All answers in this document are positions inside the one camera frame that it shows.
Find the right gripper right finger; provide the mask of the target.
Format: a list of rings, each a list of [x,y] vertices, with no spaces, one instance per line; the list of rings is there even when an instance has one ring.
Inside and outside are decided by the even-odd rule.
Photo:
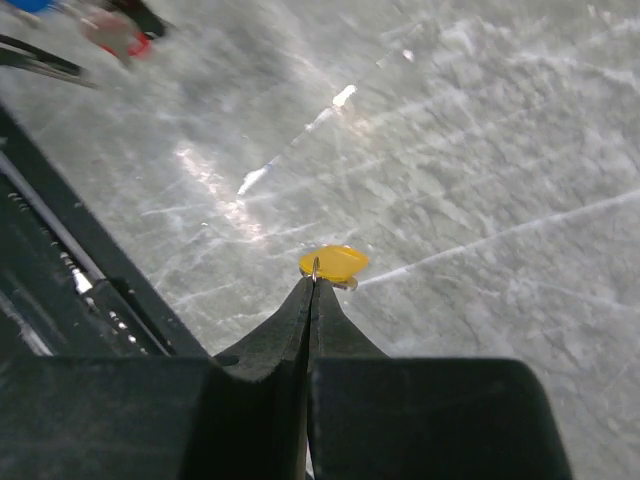
[[[308,432],[319,479],[569,479],[548,396],[510,358],[391,358],[313,289]]]

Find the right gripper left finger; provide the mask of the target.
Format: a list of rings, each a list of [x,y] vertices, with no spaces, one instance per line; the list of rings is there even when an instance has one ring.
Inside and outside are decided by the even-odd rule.
[[[313,284],[212,357],[14,356],[5,479],[303,479]]]

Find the brass key with yellow tag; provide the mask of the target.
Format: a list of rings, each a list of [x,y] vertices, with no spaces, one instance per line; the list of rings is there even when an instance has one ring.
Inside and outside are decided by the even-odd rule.
[[[358,286],[356,275],[369,264],[369,257],[350,246],[326,245],[303,255],[298,268],[303,276],[316,283],[326,280],[333,287],[355,290]]]

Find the red key tag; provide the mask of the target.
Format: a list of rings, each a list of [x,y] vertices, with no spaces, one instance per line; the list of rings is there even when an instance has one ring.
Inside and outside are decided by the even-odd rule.
[[[91,43],[114,56],[125,68],[151,49],[151,42],[126,15],[101,10],[81,20],[81,31]]]

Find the blue key tag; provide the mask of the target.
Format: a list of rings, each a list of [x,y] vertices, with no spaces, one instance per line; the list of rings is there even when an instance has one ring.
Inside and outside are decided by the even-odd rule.
[[[2,0],[2,3],[17,9],[20,12],[38,15],[50,9],[55,0]]]

